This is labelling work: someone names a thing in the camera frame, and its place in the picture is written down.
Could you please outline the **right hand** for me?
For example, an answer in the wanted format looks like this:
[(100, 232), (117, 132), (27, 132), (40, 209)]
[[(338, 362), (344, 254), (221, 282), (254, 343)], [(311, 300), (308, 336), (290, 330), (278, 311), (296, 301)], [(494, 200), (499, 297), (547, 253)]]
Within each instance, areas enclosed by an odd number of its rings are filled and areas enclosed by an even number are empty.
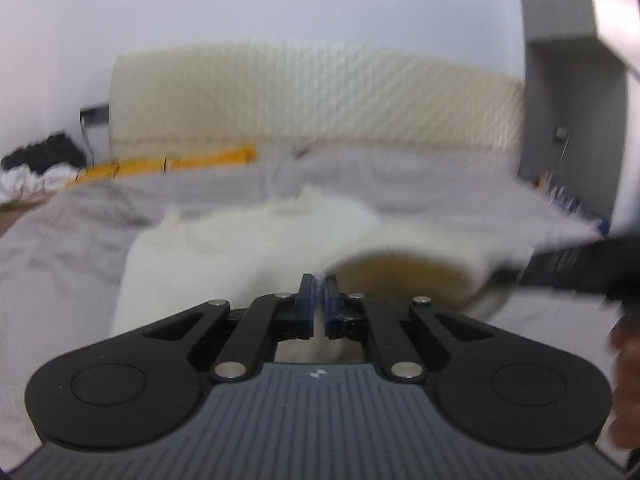
[(620, 320), (611, 332), (615, 361), (613, 393), (614, 420), (610, 428), (613, 443), (622, 450), (639, 447), (639, 325)]

